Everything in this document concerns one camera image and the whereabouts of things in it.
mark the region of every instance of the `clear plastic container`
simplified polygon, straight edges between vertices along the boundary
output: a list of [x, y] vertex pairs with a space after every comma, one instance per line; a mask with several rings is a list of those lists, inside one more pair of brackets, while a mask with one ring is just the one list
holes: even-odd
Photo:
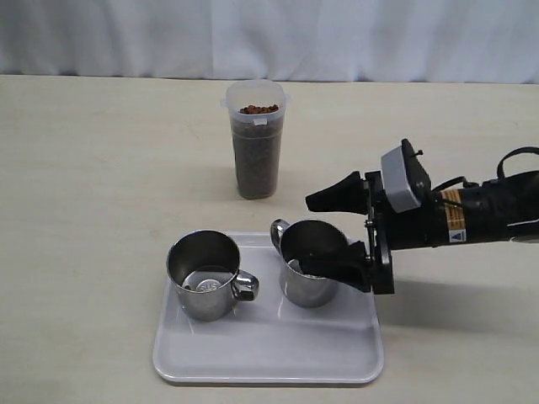
[[[270, 80], [245, 80], [227, 89], [225, 104], [232, 130], [237, 191], [245, 199], [268, 198], [277, 190], [285, 92]], [[279, 109], [268, 114], [240, 113], [249, 105], [277, 105]]]

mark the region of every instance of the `warning label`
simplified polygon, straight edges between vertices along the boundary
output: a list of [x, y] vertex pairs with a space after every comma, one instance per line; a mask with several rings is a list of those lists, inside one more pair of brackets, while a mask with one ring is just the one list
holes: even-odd
[[[461, 195], [457, 189], [448, 189], [442, 191], [441, 197], [458, 204], [461, 203]], [[454, 206], [448, 203], [445, 203], [445, 206], [449, 242], [465, 242], [466, 219], [464, 218], [464, 210], [460, 206]]]

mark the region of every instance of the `table surface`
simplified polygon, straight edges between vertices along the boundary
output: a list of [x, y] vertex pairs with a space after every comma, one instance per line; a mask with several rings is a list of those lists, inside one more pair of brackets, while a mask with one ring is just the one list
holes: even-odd
[[220, 106], [229, 84], [0, 77], [0, 401], [536, 402], [539, 250], [517, 243], [395, 252], [397, 293], [376, 298], [386, 366], [367, 387], [157, 376], [164, 262], [185, 232], [317, 217], [362, 237], [364, 218], [309, 213], [304, 197], [379, 169], [404, 137], [433, 183], [494, 178], [506, 152], [539, 141], [538, 86], [287, 82], [279, 188], [247, 201]]

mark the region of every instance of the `white curtain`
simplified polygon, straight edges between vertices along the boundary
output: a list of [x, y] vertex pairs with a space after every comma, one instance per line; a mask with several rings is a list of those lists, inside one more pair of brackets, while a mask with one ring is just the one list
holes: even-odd
[[539, 0], [0, 0], [0, 72], [539, 82]]

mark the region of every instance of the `stainless steel mug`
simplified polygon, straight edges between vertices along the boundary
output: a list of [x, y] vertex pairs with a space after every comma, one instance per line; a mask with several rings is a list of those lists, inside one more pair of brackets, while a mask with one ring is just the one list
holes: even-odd
[[302, 274], [298, 259], [306, 255], [329, 253], [346, 247], [348, 239], [325, 221], [306, 220], [292, 225], [278, 219], [269, 230], [273, 245], [285, 261], [280, 275], [280, 289], [288, 300], [301, 307], [319, 307], [329, 303], [339, 283], [327, 278]]
[[259, 280], [239, 269], [240, 252], [227, 235], [198, 230], [168, 252], [167, 272], [187, 316], [205, 322], [225, 316], [238, 301], [252, 301]]

